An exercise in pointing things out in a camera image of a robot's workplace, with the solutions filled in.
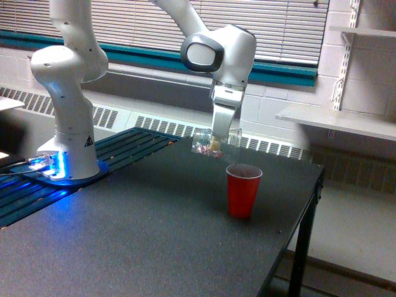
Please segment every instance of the black table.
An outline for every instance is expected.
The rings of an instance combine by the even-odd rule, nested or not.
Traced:
[[[224,160],[183,139],[0,231],[6,296],[265,294],[301,222],[297,296],[324,170],[252,150],[264,173],[249,221],[227,214]]]

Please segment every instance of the shelf bracket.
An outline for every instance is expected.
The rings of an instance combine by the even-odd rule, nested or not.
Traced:
[[[350,28],[356,28],[356,23],[358,21],[358,16],[359,16],[360,1],[361,0],[350,0],[350,6],[352,8],[351,20],[349,23]],[[343,61],[341,66],[341,73],[333,87],[333,94],[331,98],[333,101],[333,110],[341,109],[341,102],[344,93],[345,82],[347,80],[349,60],[351,56],[351,50],[354,39],[353,34],[348,34],[346,32],[342,32],[341,34],[345,42],[345,50],[344,50]]]
[[[344,40],[346,45],[352,45],[353,34],[348,32],[341,32],[341,37]]]

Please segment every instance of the red cup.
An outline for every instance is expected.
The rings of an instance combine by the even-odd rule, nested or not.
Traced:
[[[252,165],[230,165],[228,175],[228,213],[235,218],[249,218],[259,188],[262,171]]]

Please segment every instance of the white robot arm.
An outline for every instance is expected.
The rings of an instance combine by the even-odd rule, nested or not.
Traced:
[[[55,109],[55,136],[38,154],[56,156],[55,166],[41,173],[55,181],[96,175],[99,166],[93,138],[92,104],[82,82],[96,80],[108,68],[105,52],[92,30],[90,0],[50,0],[51,21],[64,46],[49,46],[32,56],[33,75],[51,95]],[[40,164],[32,167],[40,169]]]
[[[166,11],[186,36],[180,51],[183,64],[195,72],[212,73],[212,134],[227,138],[248,84],[256,38],[234,25],[208,30],[189,0],[149,1]]]

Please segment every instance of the window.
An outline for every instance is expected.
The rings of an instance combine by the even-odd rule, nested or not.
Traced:
[[[256,60],[316,66],[329,0],[191,0],[209,29],[239,25],[257,38]],[[0,30],[60,37],[48,0],[0,2]],[[92,0],[99,42],[178,51],[184,37],[147,0]]]

